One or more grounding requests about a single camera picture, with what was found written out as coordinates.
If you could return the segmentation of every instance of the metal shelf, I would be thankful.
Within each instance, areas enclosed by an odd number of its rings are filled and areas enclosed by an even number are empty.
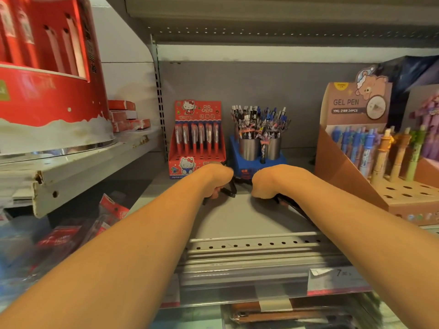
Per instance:
[[[290,159],[304,166],[309,159]],[[167,171],[147,187],[130,213],[148,204],[176,181]],[[311,268],[350,265],[321,232],[271,200],[251,198],[237,185],[236,198],[220,194],[200,208],[176,272],[180,306],[258,300],[258,287],[289,298],[306,296]],[[438,233],[439,226],[425,227]]]
[[[437,0],[125,0],[156,43],[439,46]]]
[[[32,205],[43,217],[148,151],[158,147],[160,131],[116,134],[118,143],[66,156],[0,164],[0,193],[14,187],[10,207]]]

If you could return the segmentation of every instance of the price label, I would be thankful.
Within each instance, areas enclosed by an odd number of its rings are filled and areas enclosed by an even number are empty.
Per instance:
[[[372,291],[353,266],[310,269],[308,296]]]
[[[180,283],[178,274],[173,274],[169,281],[168,289],[162,300],[160,308],[179,307],[180,305]]]

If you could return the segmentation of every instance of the cartoon bear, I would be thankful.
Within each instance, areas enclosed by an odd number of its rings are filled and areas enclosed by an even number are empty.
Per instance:
[[[183,103],[184,114],[194,114],[195,102],[193,100],[185,100]]]
[[[365,100],[373,96],[384,97],[385,85],[387,82],[387,77],[367,75],[367,72],[363,72],[363,77],[357,82],[358,90],[355,91],[357,96],[361,95]]]
[[[181,174],[191,174],[195,169],[193,157],[184,158],[180,160]]]

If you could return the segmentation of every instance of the forearm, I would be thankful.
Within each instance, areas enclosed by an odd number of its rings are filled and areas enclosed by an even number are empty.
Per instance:
[[[297,168],[285,173],[276,179],[279,192],[298,202],[392,310],[410,328],[434,327],[439,239]]]
[[[5,328],[145,328],[189,238],[196,173],[87,243],[0,316]]]

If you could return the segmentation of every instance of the circular picture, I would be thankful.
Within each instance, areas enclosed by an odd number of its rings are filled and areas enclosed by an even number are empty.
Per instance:
[[[386,108],[387,106],[383,97],[373,96],[367,102],[366,113],[372,120],[377,120],[384,115]]]

